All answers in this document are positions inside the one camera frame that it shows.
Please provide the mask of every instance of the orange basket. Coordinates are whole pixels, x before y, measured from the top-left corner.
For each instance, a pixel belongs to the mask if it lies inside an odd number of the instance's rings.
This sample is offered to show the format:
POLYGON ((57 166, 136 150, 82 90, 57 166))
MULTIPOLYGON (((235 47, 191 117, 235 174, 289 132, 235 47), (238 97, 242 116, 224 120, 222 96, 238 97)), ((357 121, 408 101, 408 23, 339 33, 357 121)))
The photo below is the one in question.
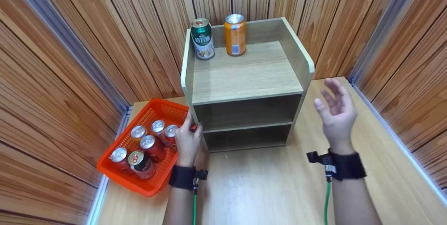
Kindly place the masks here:
POLYGON ((128 153, 139 149, 139 142, 131 138, 131 130, 137 125, 142 125, 150 130, 155 120, 161 119, 166 126, 181 126, 188 114, 188 107, 163 99, 152 99, 127 126, 122 134, 113 142, 101 156, 96 167, 111 180, 126 187, 129 190, 140 193, 146 197, 154 196, 164 187, 171 175, 172 167, 177 161, 178 153, 171 147, 165 147, 166 157, 163 161, 155 164, 155 174, 149 179, 141 179, 136 174, 129 174, 117 168, 110 160, 112 152, 118 147, 124 147, 128 153))

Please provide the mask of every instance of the green wire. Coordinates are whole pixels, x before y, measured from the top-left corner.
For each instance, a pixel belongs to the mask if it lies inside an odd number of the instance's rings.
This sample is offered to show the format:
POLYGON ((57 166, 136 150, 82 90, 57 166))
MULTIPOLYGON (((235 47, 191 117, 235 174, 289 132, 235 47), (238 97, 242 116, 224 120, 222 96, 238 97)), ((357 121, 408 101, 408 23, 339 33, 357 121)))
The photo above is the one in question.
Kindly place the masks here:
POLYGON ((324 203, 324 225, 328 225, 328 204, 329 204, 330 192, 331 192, 331 183, 328 182, 328 187, 326 190, 326 201, 324 203))
POLYGON ((196 204, 197 204, 197 195, 194 195, 194 216, 193 216, 193 225, 195 225, 196 204))

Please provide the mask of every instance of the black wrist band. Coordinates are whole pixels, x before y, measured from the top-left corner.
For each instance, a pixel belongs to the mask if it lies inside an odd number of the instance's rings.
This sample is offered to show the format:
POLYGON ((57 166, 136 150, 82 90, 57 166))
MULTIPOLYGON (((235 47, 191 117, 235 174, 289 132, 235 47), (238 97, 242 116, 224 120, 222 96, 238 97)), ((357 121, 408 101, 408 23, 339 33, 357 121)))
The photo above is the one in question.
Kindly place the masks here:
POLYGON ((171 178, 169 178, 169 185, 172 187, 193 190, 195 174, 195 166, 173 166, 171 178))
POLYGON ((361 179, 366 177, 365 168, 357 152, 350 155, 338 155, 330 152, 330 155, 332 165, 335 168, 332 176, 335 179, 342 181, 343 179, 361 179))

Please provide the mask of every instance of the table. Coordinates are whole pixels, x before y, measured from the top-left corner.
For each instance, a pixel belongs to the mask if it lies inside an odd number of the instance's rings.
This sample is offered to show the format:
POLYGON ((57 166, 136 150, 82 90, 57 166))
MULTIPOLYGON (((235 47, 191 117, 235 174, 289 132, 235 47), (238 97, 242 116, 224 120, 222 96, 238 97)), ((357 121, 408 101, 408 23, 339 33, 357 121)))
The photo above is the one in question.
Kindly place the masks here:
MULTIPOLYGON (((352 138, 368 177, 367 185, 383 224, 444 224, 447 209, 386 129, 348 84, 359 111, 352 138)), ((320 164, 306 152, 325 153, 328 143, 313 109, 323 80, 311 82, 295 129, 285 147, 202 154, 209 170, 198 195, 198 224, 315 224, 323 221, 326 182, 320 164)), ((172 99, 184 103, 184 99, 172 99)), ((131 119, 146 103, 136 103, 131 119)), ((145 198, 110 182, 99 224, 161 224, 169 187, 145 198)), ((334 224, 332 198, 329 224, 334 224)))

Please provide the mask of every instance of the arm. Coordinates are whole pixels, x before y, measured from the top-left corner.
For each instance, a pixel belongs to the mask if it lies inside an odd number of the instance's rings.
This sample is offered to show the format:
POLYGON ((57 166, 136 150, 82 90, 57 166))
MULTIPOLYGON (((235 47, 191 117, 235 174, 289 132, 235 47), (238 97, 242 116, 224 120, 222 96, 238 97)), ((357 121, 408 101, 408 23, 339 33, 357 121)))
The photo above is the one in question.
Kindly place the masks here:
MULTIPOLYGON (((193 167, 203 130, 198 125, 195 133, 190 132, 192 115, 188 112, 185 122, 175 132, 178 159, 177 166, 193 167)), ((171 188, 168 206, 164 214, 163 225, 191 225, 193 223, 193 192, 191 190, 171 188)))
MULTIPOLYGON (((320 99, 315 99, 314 105, 323 120, 323 131, 328 138, 331 152, 338 155, 353 154, 355 151, 351 142, 351 130, 356 120, 357 110, 346 88, 341 86, 336 79, 327 78, 324 84, 335 97, 321 90, 329 107, 320 99)), ((382 224, 364 179, 344 179, 343 181, 334 179, 332 186, 336 224, 382 224)))

